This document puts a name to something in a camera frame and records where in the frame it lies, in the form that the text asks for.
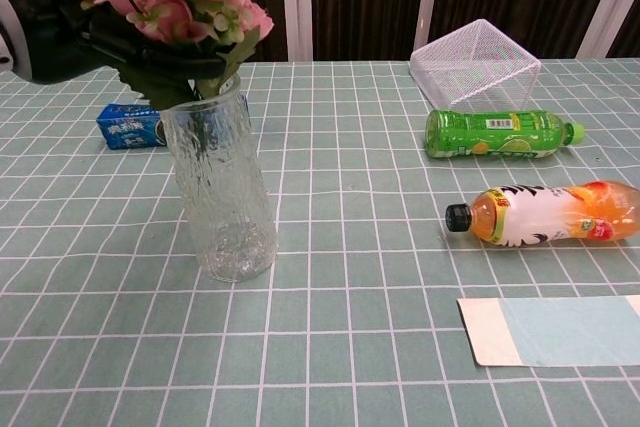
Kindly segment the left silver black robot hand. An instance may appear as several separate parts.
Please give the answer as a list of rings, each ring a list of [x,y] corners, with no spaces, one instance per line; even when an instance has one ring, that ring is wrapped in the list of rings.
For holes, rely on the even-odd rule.
[[[1,0],[3,71],[47,85],[120,64],[181,80],[224,71],[220,57],[173,51],[109,5],[84,10],[80,0]]]

